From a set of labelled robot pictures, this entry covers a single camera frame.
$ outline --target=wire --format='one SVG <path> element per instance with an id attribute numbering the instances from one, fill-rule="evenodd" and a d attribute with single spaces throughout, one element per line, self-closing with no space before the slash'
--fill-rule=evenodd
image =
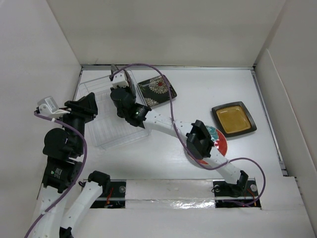
<path id="1" fill-rule="evenodd" d="M 81 187 L 85 187 L 86 182 L 81 182 L 81 181 L 79 181 L 78 184 L 79 184 L 79 186 L 81 186 Z"/>
<path id="2" fill-rule="evenodd" d="M 113 188 L 111 188 L 110 193 L 109 193 L 109 195 L 107 196 L 106 204 L 109 204 L 109 203 L 110 203 L 110 202 L 109 202 L 109 199 L 111 198 L 112 192 L 113 192 Z"/>
<path id="3" fill-rule="evenodd" d="M 129 67 L 132 67 L 132 66 L 146 66 L 146 67 L 149 67 L 149 68 L 152 68 L 154 69 L 157 73 L 159 73 L 159 75 L 162 77 L 162 79 L 164 80 L 165 84 L 167 85 L 167 88 L 169 89 L 169 82 L 168 82 L 168 79 L 165 75 L 163 75 L 159 69 L 157 69 L 155 66 L 152 66 L 150 64 L 147 64 L 147 63 L 132 63 L 132 64 L 129 64 L 129 65 L 126 65 L 124 67 L 122 67 L 121 69 L 119 69 L 117 72 L 113 73 L 112 75 L 110 75 L 109 77 L 114 77 L 116 74 L 118 74 L 119 72 L 125 70 L 126 68 L 129 68 Z M 173 102 L 172 102 L 172 94 L 171 94 L 171 91 L 170 89 L 168 90 L 168 95 L 169 95 L 169 104 L 170 104 L 170 115 L 171 115 L 171 118 L 172 118 L 172 122 L 173 122 L 173 127 L 174 127 L 174 130 L 175 130 L 175 133 L 176 133 L 176 136 L 177 138 L 179 139 L 180 143 L 182 144 L 182 146 L 184 147 L 184 149 L 186 150 L 186 152 L 189 154 L 190 157 L 193 158 L 193 160 L 202 168 L 206 169 L 206 170 L 217 170 L 225 165 L 227 165 L 228 163 L 231 163 L 231 162 L 234 162 L 234 161 L 238 161 L 238 160 L 248 160 L 252 163 L 254 163 L 256 166 L 258 166 L 258 168 L 260 169 L 262 175 L 263 175 L 263 188 L 262 188 L 262 191 L 261 193 L 258 195 L 258 197 L 252 201 L 252 202 L 249 202 L 249 203 L 242 203 L 242 202 L 238 202 L 238 201 L 233 201 L 233 200 L 226 200 L 226 202 L 232 202 L 232 203 L 236 203 L 238 205 L 241 205 L 241 206 L 249 206 L 250 204 L 258 201 L 260 199 L 260 197 L 262 196 L 263 192 L 264 192 L 264 189 L 265 189 L 265 185 L 266 185 L 266 178 L 265 178 L 265 174 L 264 174 L 264 171 L 263 169 L 260 167 L 260 165 L 255 162 L 254 160 L 252 159 L 249 159 L 249 158 L 236 158 L 236 159 L 232 159 L 232 160 L 229 160 L 227 163 L 224 163 L 224 164 L 221 164 L 219 166 L 216 166 L 216 167 L 206 167 L 204 166 L 203 164 L 200 163 L 200 161 L 198 159 L 195 158 L 195 156 L 189 151 L 189 149 L 187 148 L 187 146 L 185 145 L 185 143 L 183 142 L 179 132 L 178 132 L 178 129 L 176 127 L 176 124 L 175 124 L 175 118 L 174 118 L 174 111 L 173 111 Z"/>
<path id="4" fill-rule="evenodd" d="M 254 200 L 255 196 L 254 196 L 254 194 L 252 193 L 252 191 L 249 190 L 249 189 L 247 189 L 247 191 L 252 195 L 253 200 Z"/>
<path id="5" fill-rule="evenodd" d="M 66 124 L 66 123 L 63 123 L 62 121 L 59 121 L 59 120 L 52 120 L 52 118 L 49 118 L 49 117 L 45 117 L 43 115 L 40 115 L 38 114 L 36 111 L 34 112 L 34 115 L 38 118 L 41 118 L 41 119 L 44 119 L 44 120 L 49 120 L 49 121 L 54 121 L 55 123 L 57 124 L 60 124 L 68 129 L 71 129 L 72 131 L 74 131 L 82 140 L 83 140 L 83 145 L 84 145 L 84 158 L 83 158 L 83 162 L 82 162 L 82 165 L 78 171 L 78 174 L 76 176 L 76 178 L 74 179 L 74 181 L 71 183 L 71 185 L 67 188 L 67 190 L 62 193 L 62 195 L 56 199 L 55 202 L 53 202 L 45 211 L 44 211 L 44 214 L 49 212 L 53 207 L 55 207 L 68 193 L 69 191 L 73 188 L 73 186 L 76 184 L 76 181 L 78 180 L 80 174 L 82 173 L 83 169 L 84 169 L 84 166 L 85 166 L 85 163 L 86 163 L 86 160 L 87 160 L 87 142 L 84 138 L 84 136 L 78 131 L 76 130 L 75 128 L 73 128 L 72 126 Z M 31 231 L 33 230 L 33 228 L 36 226 L 36 224 L 42 219 L 42 217 L 44 217 L 44 214 L 41 214 L 40 216 L 38 216 L 38 218 L 33 222 L 33 224 L 30 226 L 29 230 L 27 231 L 27 233 L 25 234 L 24 238 L 27 238 L 29 236 L 29 234 L 31 233 Z"/>

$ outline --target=screw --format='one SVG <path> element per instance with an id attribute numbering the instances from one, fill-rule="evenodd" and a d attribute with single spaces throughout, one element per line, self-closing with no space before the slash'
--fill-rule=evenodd
<path id="1" fill-rule="evenodd" d="M 121 192 L 121 193 L 125 192 L 125 186 L 121 186 L 121 187 L 119 188 L 119 192 Z"/>
<path id="2" fill-rule="evenodd" d="M 219 186 L 219 185 L 215 185 L 215 186 L 213 187 L 213 190 L 214 190 L 215 192 L 220 192 L 220 186 Z"/>
<path id="3" fill-rule="evenodd" d="M 258 190 L 258 187 L 255 184 L 252 184 L 250 186 L 250 189 L 251 189 L 252 192 L 256 192 Z"/>

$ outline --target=black plate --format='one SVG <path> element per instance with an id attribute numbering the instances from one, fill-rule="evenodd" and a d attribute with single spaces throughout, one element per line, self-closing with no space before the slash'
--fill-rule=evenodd
<path id="1" fill-rule="evenodd" d="M 140 91 L 149 107 L 156 106 L 169 100 L 167 86 L 161 76 L 150 78 L 138 83 Z M 173 86 L 169 83 L 172 98 L 177 96 Z"/>
<path id="2" fill-rule="evenodd" d="M 250 122 L 250 125 L 251 127 L 249 129 L 246 129 L 246 130 L 243 130 L 243 131 L 239 131 L 239 132 L 235 132 L 235 133 L 226 133 L 220 120 L 219 120 L 219 117 L 217 115 L 217 111 L 220 110 L 220 109 L 223 109 L 223 108 L 229 108 L 229 107 L 233 107 L 233 106 L 240 106 L 242 107 L 245 115 L 247 116 L 249 122 Z M 218 128 L 219 130 L 224 134 L 225 137 L 233 137 L 233 136 L 238 136 L 238 135 L 244 135 L 246 133 L 250 133 L 250 132 L 253 132 L 255 130 L 257 130 L 257 126 L 251 116 L 251 114 L 249 113 L 248 109 L 246 108 L 246 106 L 244 105 L 243 102 L 234 102 L 234 103 L 227 103 L 227 104 L 223 104 L 223 105 L 220 105 L 220 106 L 217 106 L 217 107 L 214 107 L 211 109 L 211 112 L 212 112 L 212 115 L 213 115 L 213 118 L 215 119 L 217 125 L 218 125 Z"/>

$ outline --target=black plate with floral pattern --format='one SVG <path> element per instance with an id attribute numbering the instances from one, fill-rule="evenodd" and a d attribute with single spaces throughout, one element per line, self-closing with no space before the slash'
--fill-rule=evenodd
<path id="1" fill-rule="evenodd" d="M 149 107 L 156 106 L 169 100 L 167 85 L 161 76 L 150 78 L 138 83 L 140 91 Z M 173 86 L 169 83 L 172 98 L 177 96 Z"/>

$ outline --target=floral pattern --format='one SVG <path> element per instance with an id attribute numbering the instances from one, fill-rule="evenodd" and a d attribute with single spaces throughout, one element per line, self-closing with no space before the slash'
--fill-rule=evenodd
<path id="1" fill-rule="evenodd" d="M 209 134 L 211 135 L 211 140 L 215 143 L 219 139 L 216 128 L 214 128 L 212 126 L 206 126 L 206 128 L 207 128 Z"/>
<path id="2" fill-rule="evenodd" d="M 145 98 L 144 100 L 149 107 L 153 107 L 153 106 L 159 104 L 157 101 L 153 100 L 152 98 Z"/>
<path id="3" fill-rule="evenodd" d="M 158 94 L 166 93 L 168 91 L 168 87 L 165 84 L 164 80 L 160 78 L 154 78 L 150 80 L 149 88 Z"/>

